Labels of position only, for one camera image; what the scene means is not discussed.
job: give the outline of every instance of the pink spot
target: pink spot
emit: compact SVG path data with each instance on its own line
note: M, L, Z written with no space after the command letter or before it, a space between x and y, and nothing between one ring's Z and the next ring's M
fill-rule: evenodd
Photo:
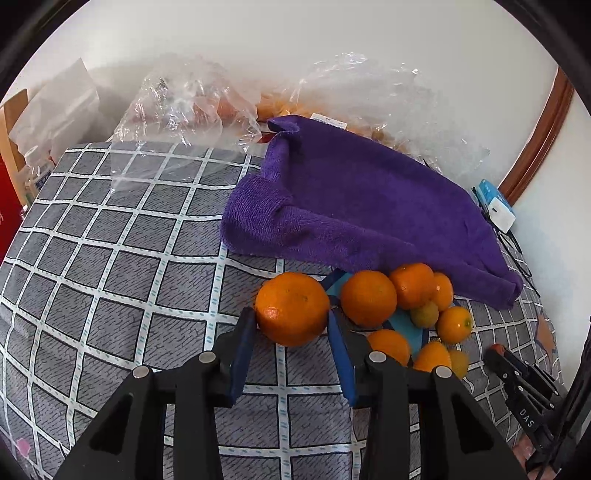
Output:
M29 456L29 452L31 451L31 445L25 439L18 439L17 449L19 453L26 458Z

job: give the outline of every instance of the brown wooden trim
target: brown wooden trim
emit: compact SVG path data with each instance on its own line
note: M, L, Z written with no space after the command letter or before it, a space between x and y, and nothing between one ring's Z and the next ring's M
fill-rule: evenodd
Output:
M562 69L558 68L552 91L534 133L499 187L510 205L524 192L550 151L569 111L573 92L573 85Z

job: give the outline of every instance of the triangular cutout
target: triangular cutout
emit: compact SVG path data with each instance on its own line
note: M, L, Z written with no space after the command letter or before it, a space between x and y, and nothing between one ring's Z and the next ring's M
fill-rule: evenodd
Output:
M90 448L119 455L123 448L125 430L133 398L127 395L114 408L113 413L103 422L90 440Z
M462 452L474 453L490 450L493 446L491 436L488 435L459 395L452 397L452 405Z

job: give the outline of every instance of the gray checkered fabric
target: gray checkered fabric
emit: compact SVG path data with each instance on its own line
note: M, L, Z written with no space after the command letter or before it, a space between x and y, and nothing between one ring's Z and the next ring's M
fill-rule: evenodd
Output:
M30 471L51 478L90 420L141 364L181 365L233 328L261 284L283 271L321 279L330 269L228 252L218 227L228 195L262 160L204 148L90 144L65 153L0 266L0 433ZM147 161L133 188L111 190L111 161ZM178 168L167 168L177 165ZM513 252L517 261L522 257ZM516 265L509 255L511 268ZM482 353L495 342L561 379L556 353L534 341L541 304L526 288L509 311L457 301L476 327L462 345L466 387L508 442L518 424ZM410 478L420 477L416 406ZM164 476L172 478L174 408ZM301 348L256 339L244 395L216 412L226 480L356 480L369 415L352 412L326 336ZM25 457L23 442L30 446Z

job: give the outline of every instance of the purple towel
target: purple towel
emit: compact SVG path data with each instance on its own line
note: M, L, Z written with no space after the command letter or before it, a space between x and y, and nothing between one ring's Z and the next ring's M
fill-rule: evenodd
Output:
M406 155L299 116L275 118L261 175L230 195L231 251L389 273L423 262L456 294L502 310L523 288L459 186Z

